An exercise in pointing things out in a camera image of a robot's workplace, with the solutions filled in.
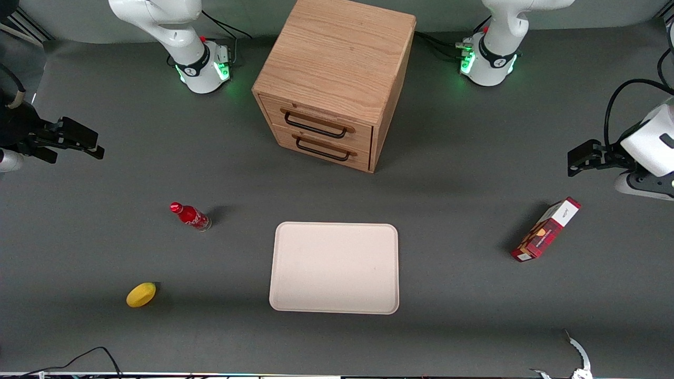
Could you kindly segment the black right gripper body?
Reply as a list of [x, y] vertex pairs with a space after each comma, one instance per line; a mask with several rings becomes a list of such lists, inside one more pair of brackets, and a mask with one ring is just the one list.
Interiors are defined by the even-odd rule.
[[38, 141], [38, 137], [51, 138], [55, 136], [56, 129], [56, 123], [40, 118], [35, 108], [27, 102], [12, 109], [2, 106], [1, 147], [4, 149], [26, 156], [24, 143], [46, 147]]

